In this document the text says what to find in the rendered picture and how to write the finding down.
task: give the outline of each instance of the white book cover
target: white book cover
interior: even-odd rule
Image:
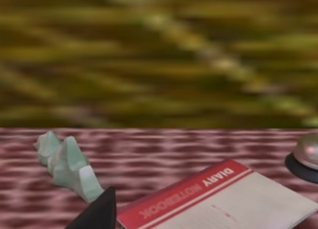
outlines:
[[[318,204],[225,160],[119,208],[126,229],[292,229]]]

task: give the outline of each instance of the tabletop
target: tabletop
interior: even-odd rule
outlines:
[[[0,128],[1,229],[61,229],[87,204],[56,187],[32,144],[51,129]],[[89,158],[100,184],[116,186],[117,205],[175,183],[225,158],[318,201],[318,186],[284,166],[299,136],[316,130],[53,129],[72,135]],[[318,228],[318,214],[296,229]]]

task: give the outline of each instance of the red mark on cover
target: red mark on cover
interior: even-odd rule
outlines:
[[[235,217],[233,217],[230,213],[225,212],[223,209],[213,204],[211,205],[211,207],[214,208],[216,211],[220,212],[221,214],[223,214],[226,218],[232,220],[232,222],[235,223],[234,229],[240,229],[238,220]]]

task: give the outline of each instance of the bamboo background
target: bamboo background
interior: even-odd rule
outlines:
[[[318,125],[318,0],[0,0],[0,124]]]

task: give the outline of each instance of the book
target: book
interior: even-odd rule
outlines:
[[[225,160],[118,209],[125,229],[292,229],[318,204]]]

